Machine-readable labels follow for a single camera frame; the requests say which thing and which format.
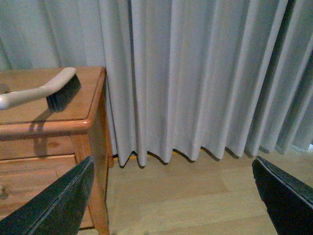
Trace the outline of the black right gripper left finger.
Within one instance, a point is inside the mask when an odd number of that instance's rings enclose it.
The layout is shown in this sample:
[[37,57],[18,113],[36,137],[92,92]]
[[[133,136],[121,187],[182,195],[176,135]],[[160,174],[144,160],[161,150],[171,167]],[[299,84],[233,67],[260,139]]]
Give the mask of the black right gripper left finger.
[[83,161],[0,222],[2,235],[75,235],[94,181],[94,158]]

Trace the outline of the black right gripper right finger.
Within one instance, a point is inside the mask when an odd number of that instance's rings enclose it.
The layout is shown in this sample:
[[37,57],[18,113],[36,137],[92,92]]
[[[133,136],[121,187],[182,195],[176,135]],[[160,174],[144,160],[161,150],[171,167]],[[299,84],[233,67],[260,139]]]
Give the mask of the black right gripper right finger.
[[313,188],[258,156],[252,171],[259,195],[279,235],[313,233]]

